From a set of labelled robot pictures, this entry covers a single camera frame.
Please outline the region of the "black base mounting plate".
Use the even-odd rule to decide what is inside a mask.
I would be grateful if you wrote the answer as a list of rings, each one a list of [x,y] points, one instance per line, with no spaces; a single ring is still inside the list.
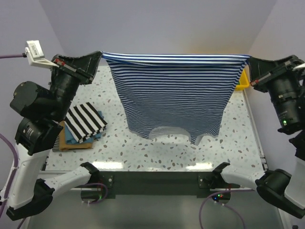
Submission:
[[[213,189],[239,188],[225,183],[213,172],[100,172],[107,198],[117,195],[196,196],[204,198]]]

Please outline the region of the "black white thin-striped tank top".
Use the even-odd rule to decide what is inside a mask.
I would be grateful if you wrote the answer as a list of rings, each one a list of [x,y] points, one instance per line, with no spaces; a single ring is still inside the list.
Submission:
[[[54,145],[52,147],[52,151],[53,152],[59,152],[60,151],[60,140],[59,138],[57,137],[55,142],[54,142]]]

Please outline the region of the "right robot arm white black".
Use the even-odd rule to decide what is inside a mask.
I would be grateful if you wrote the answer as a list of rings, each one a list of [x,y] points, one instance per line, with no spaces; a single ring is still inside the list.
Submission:
[[[295,55],[275,61],[251,57],[248,66],[250,85],[270,95],[281,125],[278,132],[298,133],[289,139],[296,148],[294,173],[282,169],[255,173],[223,162],[206,183],[211,188],[226,184],[250,188],[269,204],[301,219],[305,215],[305,63]]]

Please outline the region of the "tan folded tank top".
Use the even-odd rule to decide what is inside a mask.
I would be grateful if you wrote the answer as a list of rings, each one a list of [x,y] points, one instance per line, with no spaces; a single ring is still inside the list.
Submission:
[[[66,127],[65,122],[61,121],[60,125],[62,126],[62,130],[59,133],[59,150],[66,152],[66,151],[73,151],[73,150],[79,150],[79,149],[92,149],[93,143],[81,143],[81,144],[71,144],[67,141],[70,139],[70,137],[73,136],[70,134],[69,129]]]

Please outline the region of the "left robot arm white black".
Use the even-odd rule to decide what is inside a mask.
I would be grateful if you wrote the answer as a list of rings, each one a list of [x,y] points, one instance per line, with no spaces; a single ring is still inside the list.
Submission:
[[[1,207],[11,220],[40,214],[55,197],[72,188],[98,184],[100,172],[89,162],[51,179],[38,175],[79,86],[93,82],[101,57],[100,51],[81,57],[55,55],[49,65],[49,88],[26,81],[15,89],[10,107],[22,121],[16,143],[10,145],[14,155],[10,177],[0,193]]]

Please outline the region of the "blue white striped tank top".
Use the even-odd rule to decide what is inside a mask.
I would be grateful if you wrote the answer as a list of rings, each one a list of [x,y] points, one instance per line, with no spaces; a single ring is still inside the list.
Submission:
[[[197,145],[217,137],[247,54],[104,52],[129,130],[146,139],[182,134]]]

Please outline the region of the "yellow plastic tray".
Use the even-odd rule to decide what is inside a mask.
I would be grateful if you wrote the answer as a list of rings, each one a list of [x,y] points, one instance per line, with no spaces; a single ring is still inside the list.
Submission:
[[[248,80],[248,76],[246,74],[246,71],[243,70],[239,82],[235,87],[235,91],[242,91],[246,88],[248,88],[250,86],[249,80]]]

